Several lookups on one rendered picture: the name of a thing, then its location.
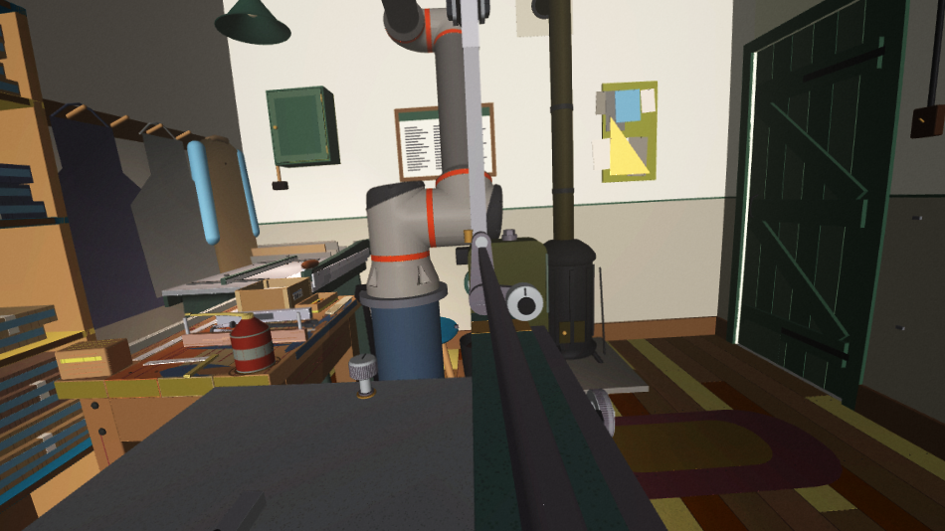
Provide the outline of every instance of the gray tabletop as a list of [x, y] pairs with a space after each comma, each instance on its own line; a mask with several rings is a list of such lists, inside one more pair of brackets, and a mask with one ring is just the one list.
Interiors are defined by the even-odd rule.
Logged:
[[472, 379], [374, 386], [215, 388], [28, 529], [472, 530]]

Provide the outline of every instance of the wooden floor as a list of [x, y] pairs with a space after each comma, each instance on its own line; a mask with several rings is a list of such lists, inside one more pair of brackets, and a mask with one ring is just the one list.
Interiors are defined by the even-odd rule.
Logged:
[[717, 336], [610, 343], [650, 384], [648, 393], [612, 395], [621, 415], [769, 414], [814, 436], [844, 467], [820, 487], [654, 499], [669, 531], [945, 530], [945, 462], [823, 390]]

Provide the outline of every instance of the yellow triangle paper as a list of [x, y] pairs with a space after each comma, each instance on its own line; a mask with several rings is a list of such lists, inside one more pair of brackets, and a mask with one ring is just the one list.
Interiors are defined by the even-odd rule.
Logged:
[[611, 175], [650, 175], [647, 165], [611, 118]]

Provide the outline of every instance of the green machine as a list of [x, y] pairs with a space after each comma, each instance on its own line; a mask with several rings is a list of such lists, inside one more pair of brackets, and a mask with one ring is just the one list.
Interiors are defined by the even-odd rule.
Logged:
[[[523, 292], [525, 298], [531, 300], [541, 300], [541, 308], [535, 308], [538, 311], [537, 316], [532, 319], [520, 318], [534, 312], [525, 311], [529, 308], [522, 307], [516, 314], [515, 307], [509, 308], [512, 317], [520, 322], [527, 321], [531, 326], [548, 327], [548, 252], [544, 244], [534, 238], [518, 238], [514, 230], [506, 230], [501, 240], [492, 241], [492, 258], [495, 266], [495, 274], [498, 282], [503, 286], [511, 286], [515, 289], [520, 284], [524, 286]], [[470, 248], [457, 249], [457, 264], [460, 266], [470, 266]], [[539, 297], [532, 297], [528, 292], [534, 286], [538, 290]], [[466, 293], [470, 292], [470, 274], [466, 273]]]

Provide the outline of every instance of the wooden workbench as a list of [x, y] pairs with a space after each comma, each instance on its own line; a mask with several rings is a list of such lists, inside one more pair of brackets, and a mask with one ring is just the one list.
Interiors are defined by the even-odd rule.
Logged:
[[[339, 360], [358, 353], [354, 316], [359, 307], [353, 297], [347, 297], [334, 315], [324, 312], [315, 315], [317, 325], [306, 328], [308, 339], [303, 343], [276, 344], [276, 364], [258, 373], [238, 374], [232, 349], [185, 348], [183, 341], [178, 341], [108, 378], [58, 381], [56, 391], [60, 399], [80, 399], [98, 467], [104, 469], [215, 387], [323, 381]], [[183, 375], [196, 364], [147, 365], [212, 354], [216, 358], [189, 378]]]

